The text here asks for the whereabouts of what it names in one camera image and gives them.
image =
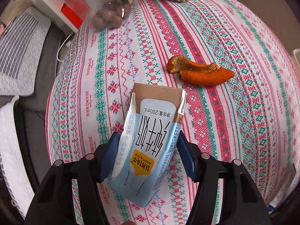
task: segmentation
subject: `table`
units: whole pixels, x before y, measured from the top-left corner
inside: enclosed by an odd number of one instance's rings
[[[191,85],[167,72],[173,55],[216,62],[235,71],[235,77],[212,88]],[[83,24],[48,99],[51,162],[79,160],[106,143],[113,131],[121,133],[134,82],[184,88],[182,130],[188,141],[216,159],[242,160],[263,198],[286,166],[294,162],[299,170],[300,90],[291,58],[238,1],[135,0],[130,17],[117,29],[93,33]],[[75,181],[73,190],[80,222]],[[185,224],[196,191],[177,151],[160,192],[145,209],[113,192],[107,182],[99,185],[111,224]],[[220,181],[214,223],[222,193]]]

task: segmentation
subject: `screw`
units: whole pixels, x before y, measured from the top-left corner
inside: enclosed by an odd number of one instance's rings
[[[210,155],[205,152],[205,153],[201,154],[201,157],[204,158],[204,159],[209,159]]]
[[[239,159],[234,159],[233,163],[238,166],[242,164],[242,162]]]
[[[56,160],[55,162],[54,162],[54,165],[55,166],[60,166],[62,164],[62,160]]]
[[[90,153],[85,156],[86,159],[92,160],[94,158],[94,154]]]

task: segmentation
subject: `white milk carton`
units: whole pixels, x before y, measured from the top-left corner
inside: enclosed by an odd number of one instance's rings
[[[158,192],[172,158],[185,90],[135,83],[109,186],[140,207]]]

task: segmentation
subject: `orange peel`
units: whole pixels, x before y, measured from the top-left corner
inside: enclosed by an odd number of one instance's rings
[[[209,65],[198,64],[186,59],[182,55],[171,57],[167,63],[167,70],[169,73],[179,73],[182,70],[194,70],[198,72],[209,73],[219,69],[220,67],[216,63]]]
[[[211,72],[199,72],[194,70],[181,70],[180,75],[184,81],[199,86],[217,86],[234,77],[234,72],[220,67]]]

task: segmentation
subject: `yellow logo label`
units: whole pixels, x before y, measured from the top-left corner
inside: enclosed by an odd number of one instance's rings
[[[131,156],[130,163],[134,167],[135,175],[149,175],[154,164],[154,160],[144,153],[134,150]]]

